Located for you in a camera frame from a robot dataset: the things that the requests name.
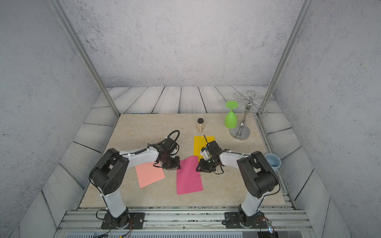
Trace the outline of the yellow paper sheet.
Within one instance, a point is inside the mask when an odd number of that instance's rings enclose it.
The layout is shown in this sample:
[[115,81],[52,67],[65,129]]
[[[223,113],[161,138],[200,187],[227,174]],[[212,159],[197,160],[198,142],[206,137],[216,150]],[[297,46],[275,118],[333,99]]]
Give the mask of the yellow paper sheet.
[[200,154],[201,149],[206,147],[208,142],[214,141],[214,136],[207,136],[206,139],[204,136],[195,136],[194,145],[193,145],[193,155],[198,156],[198,160],[203,159],[203,156]]

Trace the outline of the magenta paper sheet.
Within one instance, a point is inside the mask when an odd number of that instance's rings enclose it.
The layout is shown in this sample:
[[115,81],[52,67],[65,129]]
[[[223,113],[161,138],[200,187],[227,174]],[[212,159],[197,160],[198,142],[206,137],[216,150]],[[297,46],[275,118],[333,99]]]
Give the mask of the magenta paper sheet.
[[180,161],[180,169],[177,170],[177,195],[203,191],[203,184],[198,167],[198,156],[191,156]]

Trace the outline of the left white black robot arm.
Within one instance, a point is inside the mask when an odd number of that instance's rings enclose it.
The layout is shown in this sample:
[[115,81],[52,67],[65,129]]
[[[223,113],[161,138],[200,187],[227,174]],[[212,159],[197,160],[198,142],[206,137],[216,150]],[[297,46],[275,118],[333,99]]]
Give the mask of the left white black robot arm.
[[153,163],[153,167],[162,170],[179,170],[180,149],[177,140],[180,131],[169,133],[163,141],[148,144],[140,150],[122,152],[114,148],[108,149],[99,162],[92,168],[88,179],[95,186],[106,204],[108,215],[113,220],[127,218],[128,208],[123,202],[120,187],[126,172],[139,165]]

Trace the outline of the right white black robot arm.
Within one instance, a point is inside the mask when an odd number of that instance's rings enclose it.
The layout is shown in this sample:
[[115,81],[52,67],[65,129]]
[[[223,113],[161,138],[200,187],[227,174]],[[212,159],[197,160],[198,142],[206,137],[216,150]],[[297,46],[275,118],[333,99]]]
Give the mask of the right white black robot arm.
[[223,150],[216,141],[207,142],[199,154],[202,158],[196,168],[197,172],[215,174],[218,166],[240,170],[248,193],[238,208],[235,221],[244,228],[260,227],[261,220],[265,218],[260,206],[265,197],[272,195],[272,191],[279,185],[279,178],[265,156],[259,151],[243,154]]

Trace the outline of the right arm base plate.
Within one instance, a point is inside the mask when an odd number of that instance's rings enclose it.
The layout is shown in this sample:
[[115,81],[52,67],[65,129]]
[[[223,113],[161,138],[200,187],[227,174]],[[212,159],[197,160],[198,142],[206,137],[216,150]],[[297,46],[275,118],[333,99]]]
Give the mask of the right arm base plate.
[[263,212],[253,216],[247,216],[243,212],[225,212],[222,225],[227,229],[266,229],[268,222]]

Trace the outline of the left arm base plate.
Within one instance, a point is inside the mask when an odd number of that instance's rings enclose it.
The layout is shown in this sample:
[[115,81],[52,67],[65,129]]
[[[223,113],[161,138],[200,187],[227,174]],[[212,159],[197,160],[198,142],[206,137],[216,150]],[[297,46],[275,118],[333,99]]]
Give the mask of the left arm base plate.
[[141,230],[143,229],[145,213],[130,213],[126,211],[120,217],[115,218],[109,213],[103,218],[101,229],[103,230]]

